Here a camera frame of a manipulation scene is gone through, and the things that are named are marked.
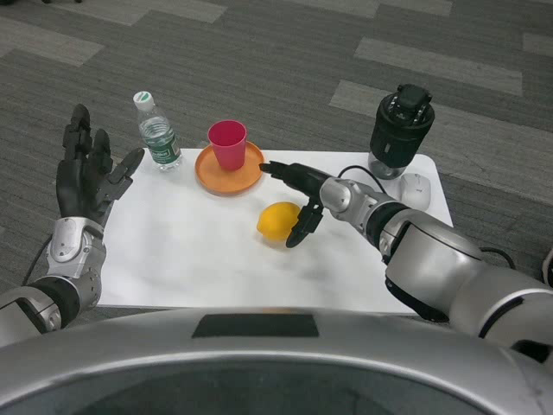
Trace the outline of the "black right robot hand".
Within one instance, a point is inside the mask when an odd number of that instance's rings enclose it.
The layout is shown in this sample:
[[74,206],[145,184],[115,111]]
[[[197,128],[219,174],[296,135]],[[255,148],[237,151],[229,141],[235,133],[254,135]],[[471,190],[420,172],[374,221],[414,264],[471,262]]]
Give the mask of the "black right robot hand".
[[291,228],[290,235],[286,239],[286,246],[294,248],[303,240],[314,233],[323,217],[323,205],[320,192],[324,182],[331,176],[318,169],[299,164],[285,164],[275,161],[260,163],[262,172],[281,180],[288,187],[300,191],[308,197],[308,204],[297,215],[298,221]]

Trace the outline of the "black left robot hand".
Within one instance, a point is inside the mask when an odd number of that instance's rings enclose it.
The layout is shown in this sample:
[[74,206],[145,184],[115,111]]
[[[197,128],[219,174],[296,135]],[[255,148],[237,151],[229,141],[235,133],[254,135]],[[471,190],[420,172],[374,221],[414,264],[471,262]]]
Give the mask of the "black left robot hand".
[[82,104],[73,108],[62,146],[65,154],[56,173],[60,216],[84,217],[104,225],[111,205],[133,183],[144,149],[136,148],[120,163],[114,163],[109,135],[103,129],[91,135],[90,113]]

